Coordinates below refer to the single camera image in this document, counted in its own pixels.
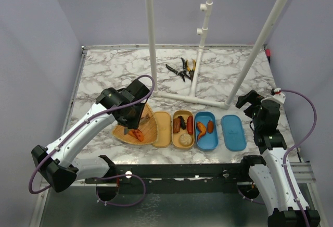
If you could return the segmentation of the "white steamed bun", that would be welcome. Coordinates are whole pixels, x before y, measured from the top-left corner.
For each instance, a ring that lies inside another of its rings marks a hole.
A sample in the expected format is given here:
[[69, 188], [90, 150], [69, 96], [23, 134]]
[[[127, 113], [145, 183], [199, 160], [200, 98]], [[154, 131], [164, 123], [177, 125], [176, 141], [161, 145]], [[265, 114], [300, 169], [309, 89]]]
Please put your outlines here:
[[193, 142], [192, 136], [190, 134], [182, 134], [179, 137], [179, 143], [182, 146], [191, 146]]

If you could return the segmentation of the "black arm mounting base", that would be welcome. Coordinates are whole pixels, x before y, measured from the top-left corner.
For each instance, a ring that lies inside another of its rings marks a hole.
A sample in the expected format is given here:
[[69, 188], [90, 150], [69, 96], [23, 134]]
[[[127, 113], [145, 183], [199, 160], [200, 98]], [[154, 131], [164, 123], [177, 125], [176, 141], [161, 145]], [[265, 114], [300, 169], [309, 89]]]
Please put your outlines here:
[[239, 163], [112, 165], [109, 179], [89, 178], [84, 182], [95, 184], [102, 199], [112, 199], [116, 193], [230, 194], [237, 193], [239, 186], [250, 185], [250, 167], [265, 163], [262, 157], [250, 155]]

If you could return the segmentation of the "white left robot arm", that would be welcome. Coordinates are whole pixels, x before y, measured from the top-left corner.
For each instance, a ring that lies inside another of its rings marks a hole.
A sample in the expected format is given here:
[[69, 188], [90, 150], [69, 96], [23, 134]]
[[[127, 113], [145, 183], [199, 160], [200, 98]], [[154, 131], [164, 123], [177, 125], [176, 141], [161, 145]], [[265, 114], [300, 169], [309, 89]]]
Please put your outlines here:
[[95, 159], [78, 159], [80, 151], [104, 128], [116, 122], [127, 129], [138, 129], [143, 109], [153, 89], [149, 89], [139, 78], [127, 87], [104, 89], [88, 112], [63, 136], [46, 147], [36, 145], [32, 151], [35, 170], [29, 181], [29, 192], [33, 179], [39, 173], [55, 192], [66, 190], [74, 181], [99, 178], [107, 183], [113, 180], [113, 162], [106, 156]]

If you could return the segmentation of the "orange chicken wing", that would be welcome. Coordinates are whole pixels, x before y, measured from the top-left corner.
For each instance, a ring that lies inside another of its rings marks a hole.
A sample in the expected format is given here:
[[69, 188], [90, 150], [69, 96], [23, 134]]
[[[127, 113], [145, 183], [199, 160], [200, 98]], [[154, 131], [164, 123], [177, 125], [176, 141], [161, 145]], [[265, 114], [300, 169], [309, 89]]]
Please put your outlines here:
[[200, 121], [197, 121], [196, 122], [196, 127], [197, 127], [197, 130], [199, 131], [198, 133], [198, 136], [197, 136], [197, 140], [200, 140], [203, 136], [206, 135], [207, 133], [207, 128], [206, 126], [200, 122]]

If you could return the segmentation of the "orange fried chicken piece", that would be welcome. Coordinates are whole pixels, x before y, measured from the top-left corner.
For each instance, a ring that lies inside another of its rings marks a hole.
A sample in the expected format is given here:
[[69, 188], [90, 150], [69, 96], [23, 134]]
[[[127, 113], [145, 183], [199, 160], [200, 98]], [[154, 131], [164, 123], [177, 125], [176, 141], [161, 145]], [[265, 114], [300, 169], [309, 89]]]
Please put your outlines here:
[[144, 135], [139, 129], [130, 130], [129, 135], [132, 136], [133, 138], [137, 139], [140, 142], [142, 142], [144, 140]]

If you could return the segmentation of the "red sausage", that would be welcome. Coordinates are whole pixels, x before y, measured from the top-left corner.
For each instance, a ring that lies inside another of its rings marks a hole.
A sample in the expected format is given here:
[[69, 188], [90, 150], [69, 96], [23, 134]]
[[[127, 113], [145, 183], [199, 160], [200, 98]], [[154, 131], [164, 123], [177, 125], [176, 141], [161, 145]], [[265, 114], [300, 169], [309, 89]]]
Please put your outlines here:
[[187, 118], [186, 125], [187, 125], [187, 133], [189, 135], [193, 135], [193, 132], [194, 132], [194, 130], [193, 130], [193, 125], [194, 125], [194, 123], [193, 123], [193, 116], [189, 116]]

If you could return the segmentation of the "blue lunch box lid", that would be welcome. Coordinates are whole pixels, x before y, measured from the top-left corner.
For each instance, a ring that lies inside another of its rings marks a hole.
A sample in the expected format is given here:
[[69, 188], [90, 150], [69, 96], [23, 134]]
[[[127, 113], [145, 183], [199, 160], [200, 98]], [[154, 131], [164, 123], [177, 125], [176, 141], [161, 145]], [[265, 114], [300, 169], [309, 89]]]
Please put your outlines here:
[[232, 152], [243, 151], [247, 142], [241, 119], [237, 115], [224, 115], [221, 126], [226, 148]]

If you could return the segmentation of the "brown sausage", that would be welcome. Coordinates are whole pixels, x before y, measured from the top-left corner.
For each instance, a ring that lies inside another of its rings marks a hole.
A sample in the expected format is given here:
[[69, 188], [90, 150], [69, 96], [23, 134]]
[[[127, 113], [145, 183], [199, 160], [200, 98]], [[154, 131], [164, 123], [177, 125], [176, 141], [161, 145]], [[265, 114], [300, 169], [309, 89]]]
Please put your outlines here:
[[181, 119], [180, 118], [174, 118], [173, 119], [173, 133], [178, 133], [181, 128]]

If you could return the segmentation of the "black sea cucumber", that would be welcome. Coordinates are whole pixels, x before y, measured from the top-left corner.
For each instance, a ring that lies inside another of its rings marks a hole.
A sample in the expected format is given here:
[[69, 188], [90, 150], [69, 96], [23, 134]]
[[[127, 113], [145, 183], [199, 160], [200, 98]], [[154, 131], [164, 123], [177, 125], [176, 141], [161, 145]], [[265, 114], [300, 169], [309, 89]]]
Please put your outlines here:
[[181, 128], [183, 130], [187, 129], [187, 126], [186, 126], [186, 123], [185, 123], [185, 120], [184, 120], [183, 116], [179, 116], [179, 119], [181, 121]]

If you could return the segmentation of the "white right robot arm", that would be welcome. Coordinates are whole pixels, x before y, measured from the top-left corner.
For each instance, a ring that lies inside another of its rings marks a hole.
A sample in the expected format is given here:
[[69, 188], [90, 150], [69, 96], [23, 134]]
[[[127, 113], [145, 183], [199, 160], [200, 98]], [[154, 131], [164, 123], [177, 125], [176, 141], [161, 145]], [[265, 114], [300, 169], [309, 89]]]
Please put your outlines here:
[[237, 99], [236, 107], [251, 118], [253, 138], [260, 156], [244, 157], [246, 164], [239, 167], [243, 180], [252, 180], [268, 212], [268, 226], [319, 226], [321, 217], [310, 209], [299, 189], [288, 158], [290, 149], [278, 130], [280, 107], [285, 102], [281, 89], [263, 97], [252, 90]]

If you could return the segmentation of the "brown fried patty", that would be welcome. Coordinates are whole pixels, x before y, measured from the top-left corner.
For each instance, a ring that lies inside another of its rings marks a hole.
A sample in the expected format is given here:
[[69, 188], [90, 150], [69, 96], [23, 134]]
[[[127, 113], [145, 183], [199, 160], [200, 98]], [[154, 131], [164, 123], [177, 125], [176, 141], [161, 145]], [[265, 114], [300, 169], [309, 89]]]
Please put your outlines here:
[[209, 134], [212, 134], [214, 131], [214, 122], [212, 120], [208, 121], [208, 124], [207, 124], [207, 132]]

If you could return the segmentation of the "metal food tongs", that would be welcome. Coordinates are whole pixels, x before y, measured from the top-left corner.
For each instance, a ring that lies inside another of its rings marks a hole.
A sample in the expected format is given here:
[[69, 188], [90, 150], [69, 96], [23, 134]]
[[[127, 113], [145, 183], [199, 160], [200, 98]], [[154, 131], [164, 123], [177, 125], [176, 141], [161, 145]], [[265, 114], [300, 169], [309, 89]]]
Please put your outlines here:
[[[149, 114], [146, 114], [144, 117], [141, 117], [140, 120], [138, 121], [138, 123], [136, 124], [137, 128], [140, 125], [143, 125], [144, 123], [146, 123], [149, 119], [150, 119], [150, 115]], [[130, 130], [131, 130], [131, 128], [124, 128], [123, 134], [127, 135]]]

